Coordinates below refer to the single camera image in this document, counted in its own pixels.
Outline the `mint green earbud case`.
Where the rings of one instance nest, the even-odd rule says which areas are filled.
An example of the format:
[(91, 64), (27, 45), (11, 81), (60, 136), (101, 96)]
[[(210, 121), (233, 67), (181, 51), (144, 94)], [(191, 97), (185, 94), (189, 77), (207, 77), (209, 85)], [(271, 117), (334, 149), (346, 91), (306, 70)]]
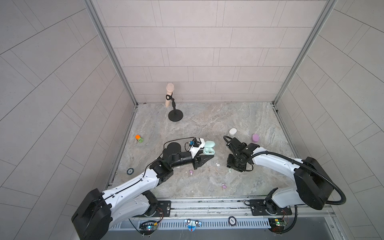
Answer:
[(213, 141), (206, 141), (205, 146), (203, 148), (204, 155), (213, 156), (215, 154), (215, 150), (214, 150), (215, 145), (216, 144)]

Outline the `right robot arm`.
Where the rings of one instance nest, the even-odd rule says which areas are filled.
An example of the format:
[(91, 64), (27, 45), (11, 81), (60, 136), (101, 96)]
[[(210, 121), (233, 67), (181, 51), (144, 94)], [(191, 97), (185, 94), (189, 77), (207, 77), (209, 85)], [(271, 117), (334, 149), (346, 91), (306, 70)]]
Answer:
[(270, 215), (275, 215), (278, 208), (295, 205), (307, 205), (312, 209), (322, 210), (328, 203), (334, 186), (317, 160), (310, 157), (304, 160), (292, 159), (229, 136), (224, 136), (224, 140), (231, 151), (227, 160), (228, 168), (245, 172), (247, 164), (258, 165), (272, 169), (295, 182), (287, 188), (274, 188), (266, 196), (264, 206)]

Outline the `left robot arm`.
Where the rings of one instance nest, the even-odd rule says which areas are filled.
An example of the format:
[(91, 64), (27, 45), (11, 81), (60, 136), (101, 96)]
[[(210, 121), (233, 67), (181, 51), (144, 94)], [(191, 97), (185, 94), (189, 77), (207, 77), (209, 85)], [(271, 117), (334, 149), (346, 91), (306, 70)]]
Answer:
[(135, 216), (151, 216), (158, 200), (151, 192), (167, 181), (174, 168), (191, 164), (196, 170), (215, 155), (215, 142), (194, 138), (188, 151), (171, 142), (139, 176), (109, 190), (91, 190), (73, 214), (71, 221), (81, 240), (100, 240), (110, 227)]

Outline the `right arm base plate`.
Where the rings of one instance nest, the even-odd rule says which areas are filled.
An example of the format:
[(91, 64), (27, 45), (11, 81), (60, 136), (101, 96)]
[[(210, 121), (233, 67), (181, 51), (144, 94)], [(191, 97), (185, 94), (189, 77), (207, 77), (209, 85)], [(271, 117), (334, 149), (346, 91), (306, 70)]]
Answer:
[(277, 204), (275, 204), (272, 200), (249, 200), (248, 203), (251, 208), (251, 212), (253, 216), (283, 216), (288, 215), (291, 216), (293, 214), (290, 207), (280, 208)]

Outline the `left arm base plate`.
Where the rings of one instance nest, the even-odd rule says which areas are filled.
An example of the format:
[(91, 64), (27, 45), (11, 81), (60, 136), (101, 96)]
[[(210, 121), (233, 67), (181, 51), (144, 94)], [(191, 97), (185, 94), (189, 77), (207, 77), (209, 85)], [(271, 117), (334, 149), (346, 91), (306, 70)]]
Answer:
[(171, 201), (158, 201), (157, 203), (150, 204), (149, 209), (143, 214), (143, 216), (148, 218), (169, 217), (170, 212)]

